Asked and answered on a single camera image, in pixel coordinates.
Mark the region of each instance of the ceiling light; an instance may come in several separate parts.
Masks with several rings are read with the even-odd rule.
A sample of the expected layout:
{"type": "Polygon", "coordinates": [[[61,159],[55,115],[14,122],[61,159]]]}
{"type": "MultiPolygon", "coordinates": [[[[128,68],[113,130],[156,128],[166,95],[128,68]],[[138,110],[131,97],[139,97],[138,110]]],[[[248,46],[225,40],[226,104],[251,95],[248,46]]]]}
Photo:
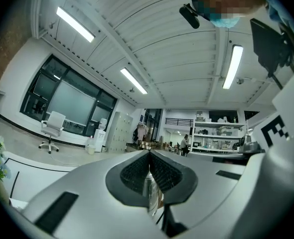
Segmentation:
{"type": "Polygon", "coordinates": [[[224,89],[230,89],[230,86],[236,76],[236,73],[239,68],[240,60],[243,53],[243,47],[239,45],[233,45],[232,47],[232,55],[231,55],[231,62],[230,67],[228,71],[227,78],[225,80],[225,83],[223,84],[224,89]]]}
{"type": "Polygon", "coordinates": [[[64,11],[61,7],[57,8],[56,14],[65,20],[71,27],[85,37],[89,42],[92,42],[95,36],[93,36],[88,30],[86,30],[80,23],[78,23],[71,15],[64,11]]]}
{"type": "Polygon", "coordinates": [[[127,71],[126,68],[122,69],[121,73],[124,74],[126,78],[129,79],[130,82],[133,83],[135,87],[140,90],[140,92],[142,92],[143,94],[147,94],[147,91],[138,83],[138,81],[136,81],[136,79],[129,73],[129,71],[127,71]]]}

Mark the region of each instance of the floor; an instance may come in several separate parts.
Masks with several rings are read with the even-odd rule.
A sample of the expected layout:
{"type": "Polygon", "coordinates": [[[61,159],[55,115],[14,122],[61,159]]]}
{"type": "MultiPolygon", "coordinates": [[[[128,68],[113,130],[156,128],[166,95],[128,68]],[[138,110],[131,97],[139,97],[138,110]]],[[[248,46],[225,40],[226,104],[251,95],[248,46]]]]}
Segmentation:
{"type": "Polygon", "coordinates": [[[21,157],[33,161],[59,165],[77,167],[98,160],[121,155],[119,153],[98,153],[89,155],[84,148],[56,143],[59,152],[52,151],[48,154],[48,149],[39,149],[38,146],[43,141],[42,138],[27,133],[0,119],[0,135],[4,138],[6,150],[21,157]]]}

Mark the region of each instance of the person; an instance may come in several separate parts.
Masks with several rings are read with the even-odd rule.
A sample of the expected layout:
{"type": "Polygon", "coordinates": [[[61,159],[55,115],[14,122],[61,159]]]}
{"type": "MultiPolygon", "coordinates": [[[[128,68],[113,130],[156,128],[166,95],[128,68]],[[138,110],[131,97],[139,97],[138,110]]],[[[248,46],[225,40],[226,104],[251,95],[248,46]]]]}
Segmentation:
{"type": "Polygon", "coordinates": [[[271,20],[286,25],[294,33],[294,20],[279,0],[192,0],[192,5],[198,15],[216,27],[227,28],[264,7],[271,20]]]}
{"type": "Polygon", "coordinates": [[[188,143],[189,143],[189,139],[188,139],[188,135],[186,134],[185,137],[183,138],[183,140],[181,141],[181,144],[180,144],[180,149],[182,149],[182,155],[183,156],[185,156],[186,154],[189,153],[188,143]]]}

